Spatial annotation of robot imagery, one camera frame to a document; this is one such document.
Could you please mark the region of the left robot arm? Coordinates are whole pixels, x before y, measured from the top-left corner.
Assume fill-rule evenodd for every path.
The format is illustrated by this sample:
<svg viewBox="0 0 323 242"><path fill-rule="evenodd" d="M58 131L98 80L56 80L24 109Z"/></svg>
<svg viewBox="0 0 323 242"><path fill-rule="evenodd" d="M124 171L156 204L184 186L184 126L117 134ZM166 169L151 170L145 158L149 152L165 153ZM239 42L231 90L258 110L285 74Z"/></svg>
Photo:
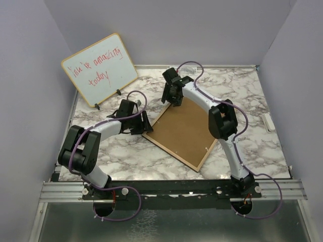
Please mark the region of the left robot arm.
<svg viewBox="0 0 323 242"><path fill-rule="evenodd" d="M97 158L102 141L125 134L141 135L152 132L146 110L139 110L135 101L123 99L119 108L106 119L87 128L73 125L69 128L58 155L58 163L70 173L94 187L94 193L101 199L110 196L111 177L99 168Z"/></svg>

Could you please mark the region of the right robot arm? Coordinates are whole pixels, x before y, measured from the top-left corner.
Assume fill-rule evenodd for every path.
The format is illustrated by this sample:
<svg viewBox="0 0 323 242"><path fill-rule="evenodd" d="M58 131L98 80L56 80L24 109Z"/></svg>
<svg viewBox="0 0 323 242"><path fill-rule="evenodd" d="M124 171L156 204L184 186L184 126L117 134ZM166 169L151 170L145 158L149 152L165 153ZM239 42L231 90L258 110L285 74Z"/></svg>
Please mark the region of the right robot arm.
<svg viewBox="0 0 323 242"><path fill-rule="evenodd" d="M237 140L238 121L235 106L202 91L189 76L181 77L174 68L163 72L166 81L161 101L181 106L184 97L193 101L208 114L208 130L216 138L227 157L231 170L232 192L244 197L255 183L253 174L244 166Z"/></svg>

